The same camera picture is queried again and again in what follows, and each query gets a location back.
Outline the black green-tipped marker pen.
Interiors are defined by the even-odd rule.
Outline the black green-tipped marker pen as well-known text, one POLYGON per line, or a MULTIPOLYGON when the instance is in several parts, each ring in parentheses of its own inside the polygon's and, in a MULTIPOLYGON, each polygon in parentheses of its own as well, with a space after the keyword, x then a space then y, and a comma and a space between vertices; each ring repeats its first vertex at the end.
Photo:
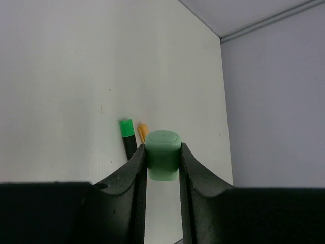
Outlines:
POLYGON ((125 138, 122 137, 122 140, 123 140, 123 145, 124 145, 127 160, 130 160, 138 148, 136 137, 135 135, 130 137, 125 137, 125 138))

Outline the pale green pen cap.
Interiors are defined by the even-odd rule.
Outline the pale green pen cap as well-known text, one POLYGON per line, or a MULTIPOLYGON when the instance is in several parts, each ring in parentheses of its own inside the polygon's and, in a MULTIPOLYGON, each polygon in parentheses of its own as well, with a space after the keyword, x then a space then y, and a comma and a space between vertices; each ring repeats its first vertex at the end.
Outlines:
POLYGON ((154 181, 174 181, 178 177, 180 136, 172 131, 156 130, 146 137, 148 175, 154 181))

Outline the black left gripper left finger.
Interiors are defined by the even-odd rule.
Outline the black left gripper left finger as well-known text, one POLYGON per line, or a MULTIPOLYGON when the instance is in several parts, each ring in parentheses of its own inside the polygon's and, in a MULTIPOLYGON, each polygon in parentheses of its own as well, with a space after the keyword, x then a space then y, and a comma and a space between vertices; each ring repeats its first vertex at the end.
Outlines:
POLYGON ((1 243, 143 243, 145 156, 96 184, 2 183, 1 243))

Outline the orange pen cap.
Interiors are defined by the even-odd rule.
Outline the orange pen cap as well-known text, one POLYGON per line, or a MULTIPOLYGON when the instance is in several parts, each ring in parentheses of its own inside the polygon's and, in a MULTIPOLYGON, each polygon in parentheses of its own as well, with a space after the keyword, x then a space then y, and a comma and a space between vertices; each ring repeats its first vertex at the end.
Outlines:
POLYGON ((149 134, 148 126, 144 123, 138 124, 137 126, 138 134, 142 143, 145 143, 146 137, 149 134))

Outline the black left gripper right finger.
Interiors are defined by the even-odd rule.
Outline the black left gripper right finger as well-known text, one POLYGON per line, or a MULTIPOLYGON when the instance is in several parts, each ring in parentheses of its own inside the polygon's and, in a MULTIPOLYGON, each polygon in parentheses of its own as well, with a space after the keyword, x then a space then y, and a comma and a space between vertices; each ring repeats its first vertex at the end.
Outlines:
POLYGON ((323 188, 238 188, 180 149, 184 243, 324 243, 323 188))

